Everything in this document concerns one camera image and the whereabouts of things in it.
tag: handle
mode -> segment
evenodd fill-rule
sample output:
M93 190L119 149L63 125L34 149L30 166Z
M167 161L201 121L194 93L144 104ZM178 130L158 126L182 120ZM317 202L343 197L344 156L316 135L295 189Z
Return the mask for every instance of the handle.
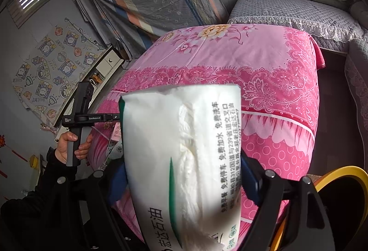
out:
M69 131L78 136L78 139L73 141L68 141L68 157L67 157L67 166L68 167L76 167L81 164L80 159L75 155L75 151L79 148L80 144L86 142L87 137L91 133L91 127L83 127L83 128L69 128Z

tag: cartoon poster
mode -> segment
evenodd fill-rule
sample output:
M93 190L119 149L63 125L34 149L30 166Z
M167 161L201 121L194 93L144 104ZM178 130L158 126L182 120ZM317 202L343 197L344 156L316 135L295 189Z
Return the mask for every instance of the cartoon poster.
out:
M13 87L19 100L45 125L55 123L78 82L88 75L104 51L94 41L65 18L14 72Z

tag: green stripe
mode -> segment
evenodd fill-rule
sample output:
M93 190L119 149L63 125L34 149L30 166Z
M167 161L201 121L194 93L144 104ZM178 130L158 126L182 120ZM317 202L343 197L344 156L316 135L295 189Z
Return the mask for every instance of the green stripe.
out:
M170 158L170 179L169 179L169 214L172 231L181 246L175 211L175 178L174 178L174 165L173 159Z
M125 108L125 101L122 97L119 99L119 112L120 112L120 130L121 130L121 138L123 138L123 114Z

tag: flowered fabric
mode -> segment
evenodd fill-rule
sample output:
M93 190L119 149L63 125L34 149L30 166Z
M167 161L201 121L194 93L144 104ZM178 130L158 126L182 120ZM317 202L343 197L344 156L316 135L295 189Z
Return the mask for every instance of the flowered fabric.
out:
M242 88L242 149L263 168L299 180L312 157L319 106L317 69L322 67L323 57L313 38L292 28L223 24L176 30L138 59L98 112L117 112L122 93L153 86L238 84ZM112 130L112 124L93 130L89 162L95 169L106 158ZM115 206L143 239L129 190ZM239 243L256 211L242 192Z

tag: plastic packaging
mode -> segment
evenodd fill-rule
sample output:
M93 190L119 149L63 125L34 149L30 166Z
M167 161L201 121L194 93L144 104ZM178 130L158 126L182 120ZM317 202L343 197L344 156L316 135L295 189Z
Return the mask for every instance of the plastic packaging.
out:
M240 228L240 87L154 87L120 102L126 173L151 251L233 249Z

